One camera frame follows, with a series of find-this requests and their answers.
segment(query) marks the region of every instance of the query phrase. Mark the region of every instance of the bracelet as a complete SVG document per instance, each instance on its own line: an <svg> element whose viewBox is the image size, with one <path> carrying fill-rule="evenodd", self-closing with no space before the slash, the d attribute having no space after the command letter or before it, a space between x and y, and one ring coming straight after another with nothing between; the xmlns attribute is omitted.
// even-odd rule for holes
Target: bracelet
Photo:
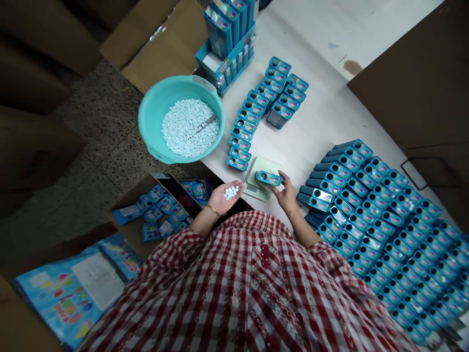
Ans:
<svg viewBox="0 0 469 352"><path fill-rule="evenodd" d="M215 212L215 214L217 214L219 217L221 217L221 215L220 215L220 214L215 210L215 208L213 208L212 206L210 206L210 205L207 204L205 207L212 209L212 210Z"/></svg>

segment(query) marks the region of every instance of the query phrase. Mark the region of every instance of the terrazzo floor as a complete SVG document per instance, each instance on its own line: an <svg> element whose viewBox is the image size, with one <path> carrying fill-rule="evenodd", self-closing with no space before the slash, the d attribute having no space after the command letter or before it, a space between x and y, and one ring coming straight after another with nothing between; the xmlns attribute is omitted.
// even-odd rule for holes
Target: terrazzo floor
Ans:
<svg viewBox="0 0 469 352"><path fill-rule="evenodd" d="M65 74L73 96L55 114L86 141L53 186L0 220L0 263L50 247L107 222L106 210L147 172L178 177L216 176L201 162L166 165L142 141L137 113L143 95L103 59L85 78Z"/></svg>

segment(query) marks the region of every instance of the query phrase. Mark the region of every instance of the scale platform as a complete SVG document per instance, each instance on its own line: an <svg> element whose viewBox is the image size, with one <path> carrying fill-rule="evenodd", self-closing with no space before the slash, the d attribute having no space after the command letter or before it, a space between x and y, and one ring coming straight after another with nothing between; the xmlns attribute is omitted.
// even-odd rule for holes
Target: scale platform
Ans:
<svg viewBox="0 0 469 352"><path fill-rule="evenodd" d="M252 164L248 172L248 176L244 181L245 194L261 201L268 202L272 196L272 191L267 183L256 180L255 174L259 170L278 175L278 171L283 170L283 166L258 156L254 159L254 163Z"/></svg>

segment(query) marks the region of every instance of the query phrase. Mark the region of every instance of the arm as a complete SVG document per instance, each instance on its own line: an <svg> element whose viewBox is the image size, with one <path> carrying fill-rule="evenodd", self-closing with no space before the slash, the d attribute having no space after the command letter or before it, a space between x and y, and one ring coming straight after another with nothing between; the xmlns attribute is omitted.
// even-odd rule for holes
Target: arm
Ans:
<svg viewBox="0 0 469 352"><path fill-rule="evenodd" d="M299 212L297 208L295 189L290 178L280 170L278 173L282 176L282 184L285 188L282 191L279 191L277 188L271 187L271 190L277 197L278 203L287 215L288 220L292 223L293 232L299 244L308 249L312 245L322 242L323 239L319 237L316 231L313 230L313 228L304 219L303 215Z"/></svg>

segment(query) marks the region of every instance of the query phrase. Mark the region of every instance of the plastic bucket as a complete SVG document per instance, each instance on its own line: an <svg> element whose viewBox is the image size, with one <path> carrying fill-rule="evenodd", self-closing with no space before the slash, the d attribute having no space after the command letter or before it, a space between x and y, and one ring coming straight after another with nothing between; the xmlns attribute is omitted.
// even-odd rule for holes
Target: plastic bucket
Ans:
<svg viewBox="0 0 469 352"><path fill-rule="evenodd" d="M207 103L220 123L215 142L205 152L193 157L173 153L166 146L161 132L163 119L170 107L184 99L200 99ZM206 157L217 147L225 131L225 111L210 82L199 76L174 76L158 82L145 94L138 110L138 128L149 153L156 159L166 164L191 163Z"/></svg>

